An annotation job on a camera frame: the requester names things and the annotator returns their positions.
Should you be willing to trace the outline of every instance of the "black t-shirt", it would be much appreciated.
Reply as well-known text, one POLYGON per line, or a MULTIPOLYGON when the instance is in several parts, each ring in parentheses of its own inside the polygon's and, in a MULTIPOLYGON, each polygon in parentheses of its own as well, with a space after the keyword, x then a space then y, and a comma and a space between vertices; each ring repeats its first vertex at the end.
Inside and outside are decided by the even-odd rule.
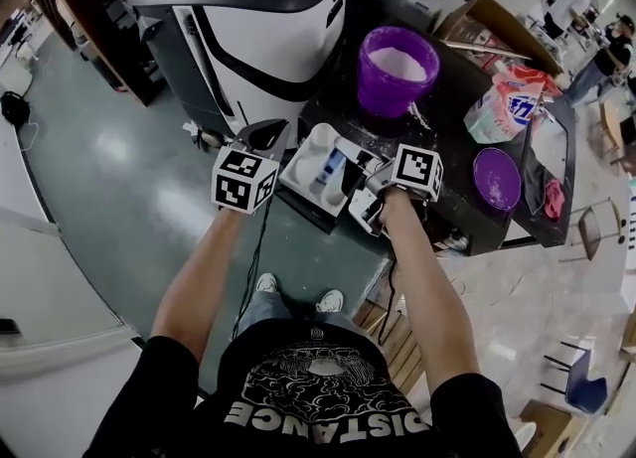
MULTIPOLYGON (((618 36, 614 38, 612 36, 611 29, 607 29, 605 36, 610 42, 609 51, 618 61, 628 66, 632 59, 632 42, 629 38, 624 36, 618 36)), ((594 57, 594 62, 605 76, 614 75, 616 65, 609 59, 609 56, 604 50, 600 50, 594 57)))
POLYGON ((467 374, 432 396, 433 427, 391 383, 368 339, 298 320, 266 320, 223 354, 218 389, 193 410, 199 368, 178 342, 152 338, 84 458, 286 454, 314 444, 349 452, 409 450, 417 456, 514 456, 499 388, 467 374))

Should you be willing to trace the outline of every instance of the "bag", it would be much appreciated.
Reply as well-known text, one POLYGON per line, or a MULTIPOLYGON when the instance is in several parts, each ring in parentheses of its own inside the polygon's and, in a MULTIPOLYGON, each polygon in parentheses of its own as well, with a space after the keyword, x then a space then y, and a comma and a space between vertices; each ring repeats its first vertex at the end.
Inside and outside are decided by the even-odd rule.
POLYGON ((0 107, 2 108, 2 115, 16 129, 20 129, 22 125, 29 120, 31 115, 31 108, 20 94, 7 90, 2 97, 0 97, 0 107))
POLYGON ((464 118, 468 131, 479 144, 512 140, 533 119, 543 94, 560 95, 549 75, 512 66, 492 78, 493 86, 464 118))

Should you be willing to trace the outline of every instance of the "detergent bag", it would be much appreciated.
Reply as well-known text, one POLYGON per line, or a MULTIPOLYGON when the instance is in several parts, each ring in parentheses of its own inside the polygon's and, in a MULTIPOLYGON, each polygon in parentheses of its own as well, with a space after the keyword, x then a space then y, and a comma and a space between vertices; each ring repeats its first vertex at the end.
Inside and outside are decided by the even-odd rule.
POLYGON ((512 66, 493 76, 493 86, 471 106, 464 123, 477 143, 507 142, 528 126, 542 94, 560 94, 549 75, 512 66))

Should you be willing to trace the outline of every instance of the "red cloth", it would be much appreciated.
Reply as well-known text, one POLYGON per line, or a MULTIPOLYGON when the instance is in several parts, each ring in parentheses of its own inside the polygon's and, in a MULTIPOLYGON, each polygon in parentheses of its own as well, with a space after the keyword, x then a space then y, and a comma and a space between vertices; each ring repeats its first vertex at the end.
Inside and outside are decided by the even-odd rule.
POLYGON ((546 186, 546 214, 553 220, 560 218, 560 210, 565 203, 565 196, 558 179, 552 179, 546 186))

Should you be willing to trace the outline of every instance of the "shoe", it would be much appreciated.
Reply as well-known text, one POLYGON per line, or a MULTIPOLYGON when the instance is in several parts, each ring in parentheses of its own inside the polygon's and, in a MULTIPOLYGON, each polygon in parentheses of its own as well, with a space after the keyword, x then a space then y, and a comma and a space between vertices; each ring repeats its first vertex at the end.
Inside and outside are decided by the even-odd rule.
POLYGON ((261 274, 256 282, 256 291, 270 292, 272 294, 278 292, 278 282, 276 281, 276 277, 269 272, 261 274))
POLYGON ((316 312, 318 313, 336 313, 342 310, 342 305, 345 302, 345 296, 342 295, 340 290, 330 290, 327 292, 322 300, 316 305, 316 312))

